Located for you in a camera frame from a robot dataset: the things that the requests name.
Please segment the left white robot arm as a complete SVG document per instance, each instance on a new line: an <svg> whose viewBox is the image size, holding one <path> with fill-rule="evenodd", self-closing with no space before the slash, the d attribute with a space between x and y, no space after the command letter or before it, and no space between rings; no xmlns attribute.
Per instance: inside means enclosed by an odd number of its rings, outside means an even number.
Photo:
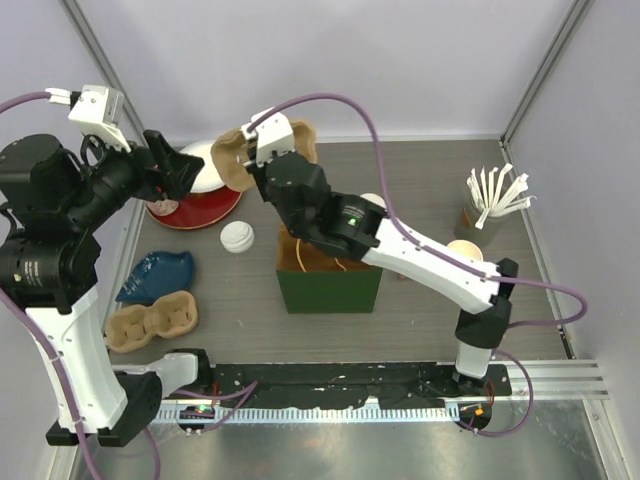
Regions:
<svg viewBox="0 0 640 480"><path fill-rule="evenodd" d="M205 397L213 385L201 349L177 349L148 365L112 367L97 305L95 231L130 199L180 200L204 166L148 130L143 145L104 146L99 161L35 134L1 153L2 215L10 230L1 246L1 298L29 330L47 365L59 416L52 446L95 436L123 447L155 419L161 402L181 389Z"/></svg>

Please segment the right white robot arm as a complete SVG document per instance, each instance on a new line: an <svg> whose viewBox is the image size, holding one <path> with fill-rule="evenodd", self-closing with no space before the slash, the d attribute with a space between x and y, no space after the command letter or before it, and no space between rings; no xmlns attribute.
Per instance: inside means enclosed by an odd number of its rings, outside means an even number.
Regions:
<svg viewBox="0 0 640 480"><path fill-rule="evenodd" d="M460 309L453 386L472 395L486 385L491 356L510 322L517 262L456 253L392 219L386 208L332 190L324 170L295 151L246 169L293 238L331 257L396 272L452 300Z"/></svg>

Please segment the green paper bag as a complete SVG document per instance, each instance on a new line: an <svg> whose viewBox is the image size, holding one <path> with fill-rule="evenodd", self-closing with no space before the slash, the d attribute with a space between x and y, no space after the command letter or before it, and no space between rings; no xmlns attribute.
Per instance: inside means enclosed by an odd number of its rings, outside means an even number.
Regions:
<svg viewBox="0 0 640 480"><path fill-rule="evenodd" d="M360 314L374 310L382 270L329 256L278 232L276 276L290 314Z"/></svg>

